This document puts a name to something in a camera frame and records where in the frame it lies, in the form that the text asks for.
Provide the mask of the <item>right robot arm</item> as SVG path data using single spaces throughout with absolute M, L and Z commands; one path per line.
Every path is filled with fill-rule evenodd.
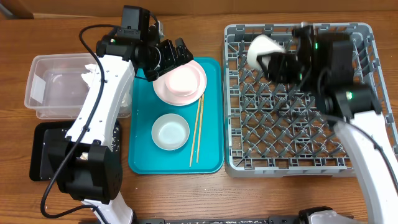
M 315 97 L 316 107 L 342 143 L 361 187 L 369 223 L 397 222 L 397 158 L 382 106 L 371 86 L 354 80 L 354 43 L 345 32 L 292 29 L 298 44 L 288 52 L 267 35 L 254 38 L 248 64 L 266 79 L 295 85 Z

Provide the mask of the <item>white napkin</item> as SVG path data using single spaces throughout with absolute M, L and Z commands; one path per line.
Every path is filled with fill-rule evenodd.
M 83 79 L 83 81 L 87 84 L 88 88 L 91 88 L 91 83 L 94 79 L 94 72 L 96 69 L 96 65 L 95 64 L 88 64 L 85 65 L 85 68 L 88 70 L 87 73 L 82 73 L 81 77 Z M 131 98 L 131 93 L 130 90 L 128 90 L 125 95 L 123 96 L 122 102 L 121 102 L 121 107 L 122 108 L 127 108 L 128 106 L 131 106 L 132 103 L 132 98 Z

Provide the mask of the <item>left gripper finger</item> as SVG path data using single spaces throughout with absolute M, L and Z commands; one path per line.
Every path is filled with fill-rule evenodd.
M 178 64 L 186 64 L 194 59 L 193 54 L 188 50 L 182 38 L 176 39 L 175 43 Z
M 188 63 L 183 63 L 181 65 L 177 65 L 171 63 L 167 65 L 165 62 L 162 62 L 159 67 L 157 67 L 154 71 L 155 74 L 153 76 L 153 82 L 156 82 L 159 78 L 163 76 L 171 76 L 171 75 L 188 75 L 193 72 L 193 66 L 195 64 L 194 60 L 189 61 Z

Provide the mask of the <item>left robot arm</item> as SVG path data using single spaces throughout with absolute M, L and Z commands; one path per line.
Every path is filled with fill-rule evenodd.
M 90 54 L 96 69 L 78 117 L 64 138 L 45 140 L 54 173 L 50 185 L 92 210 L 101 223 L 135 223 L 120 191 L 120 155 L 112 148 L 123 97 L 136 70 L 153 82 L 189 66 L 193 55 L 182 39 L 163 39 L 156 16 L 137 6 L 124 6 L 121 24 L 110 25 Z

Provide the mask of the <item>white cup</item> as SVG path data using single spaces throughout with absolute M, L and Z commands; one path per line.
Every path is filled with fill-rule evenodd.
M 256 58 L 260 54 L 285 53 L 283 46 L 272 40 L 270 37 L 261 34 L 250 44 L 247 53 L 247 63 L 251 68 L 261 70 Z

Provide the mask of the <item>grey bowl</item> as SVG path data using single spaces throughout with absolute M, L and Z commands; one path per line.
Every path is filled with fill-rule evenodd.
M 180 115 L 169 113 L 157 118 L 152 125 L 151 136 L 155 145 L 165 151 L 181 148 L 188 140 L 190 127 Z

